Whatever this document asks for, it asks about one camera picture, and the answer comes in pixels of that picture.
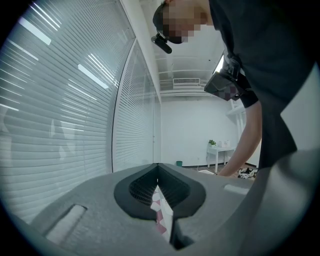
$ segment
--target black shirt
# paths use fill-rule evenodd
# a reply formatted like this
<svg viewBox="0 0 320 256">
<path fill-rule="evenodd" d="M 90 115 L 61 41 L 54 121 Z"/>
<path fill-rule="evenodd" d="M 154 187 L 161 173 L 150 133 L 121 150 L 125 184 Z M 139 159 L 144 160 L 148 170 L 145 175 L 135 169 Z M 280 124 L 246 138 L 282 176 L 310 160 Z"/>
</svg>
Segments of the black shirt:
<svg viewBox="0 0 320 256">
<path fill-rule="evenodd" d="M 228 52 L 240 58 L 254 94 L 242 98 L 262 107 L 259 168 L 297 150 L 280 114 L 302 87 L 314 62 L 306 57 L 290 24 L 268 1 L 209 0 L 213 25 Z"/>
</svg>

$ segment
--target black cap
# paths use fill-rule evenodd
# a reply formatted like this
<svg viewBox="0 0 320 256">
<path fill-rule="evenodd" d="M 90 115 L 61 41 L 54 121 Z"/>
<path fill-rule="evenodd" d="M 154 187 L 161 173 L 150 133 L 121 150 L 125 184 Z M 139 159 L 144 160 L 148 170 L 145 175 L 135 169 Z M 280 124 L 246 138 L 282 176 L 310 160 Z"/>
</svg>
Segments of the black cap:
<svg viewBox="0 0 320 256">
<path fill-rule="evenodd" d="M 164 7 L 166 3 L 161 4 L 158 9 L 156 9 L 153 15 L 153 24 L 156 27 L 156 30 L 165 36 L 165 39 L 170 41 L 173 44 L 182 44 L 182 37 L 180 36 L 169 36 L 169 31 L 164 29 Z"/>
</svg>

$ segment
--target white table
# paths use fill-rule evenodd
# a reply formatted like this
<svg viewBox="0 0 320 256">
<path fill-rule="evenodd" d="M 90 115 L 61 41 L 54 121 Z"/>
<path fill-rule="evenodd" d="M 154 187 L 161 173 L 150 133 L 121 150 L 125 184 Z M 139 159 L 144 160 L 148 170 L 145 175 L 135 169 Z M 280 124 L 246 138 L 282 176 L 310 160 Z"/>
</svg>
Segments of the white table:
<svg viewBox="0 0 320 256">
<path fill-rule="evenodd" d="M 235 146 L 219 147 L 219 146 L 210 146 L 210 144 L 208 144 L 208 146 L 206 148 L 206 163 L 208 165 L 208 168 L 210 167 L 210 160 L 209 160 L 210 154 L 215 155 L 215 170 L 214 170 L 214 172 L 217 173 L 218 172 L 218 153 L 223 152 L 224 165 L 226 165 L 226 151 L 235 151 L 235 149 L 236 149 Z"/>
</svg>

